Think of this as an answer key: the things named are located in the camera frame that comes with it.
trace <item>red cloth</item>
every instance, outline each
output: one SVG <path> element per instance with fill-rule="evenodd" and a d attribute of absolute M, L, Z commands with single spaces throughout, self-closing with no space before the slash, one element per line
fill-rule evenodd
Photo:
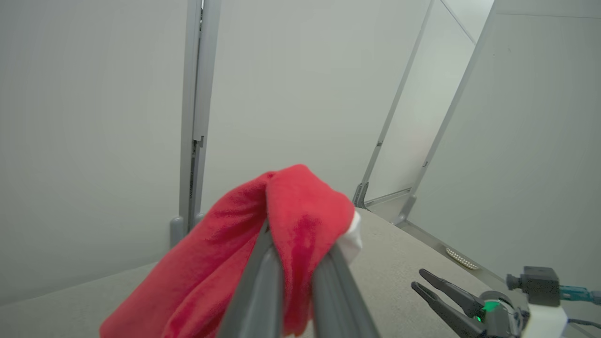
<path fill-rule="evenodd" d="M 102 338 L 213 337 L 267 217 L 285 279 L 285 334 L 305 331 L 311 275 L 355 208 L 304 165 L 223 196 L 100 327 Z"/>

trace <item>wall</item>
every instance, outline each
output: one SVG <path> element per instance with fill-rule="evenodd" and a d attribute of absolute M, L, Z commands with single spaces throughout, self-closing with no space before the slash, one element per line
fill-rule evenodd
<path fill-rule="evenodd" d="M 185 1 L 0 5 L 0 304 L 167 251 L 185 25 Z"/>
<path fill-rule="evenodd" d="M 550 266 L 595 290 L 601 5 L 564 5 L 499 1 L 409 221 L 498 276 Z M 592 304 L 563 306 L 601 321 Z"/>
<path fill-rule="evenodd" d="M 427 6 L 224 1 L 202 210 L 262 172 L 297 163 L 351 197 Z"/>
<path fill-rule="evenodd" d="M 473 50 L 468 35 L 443 2 L 436 0 L 371 174 L 366 200 L 410 188 L 415 182 Z"/>

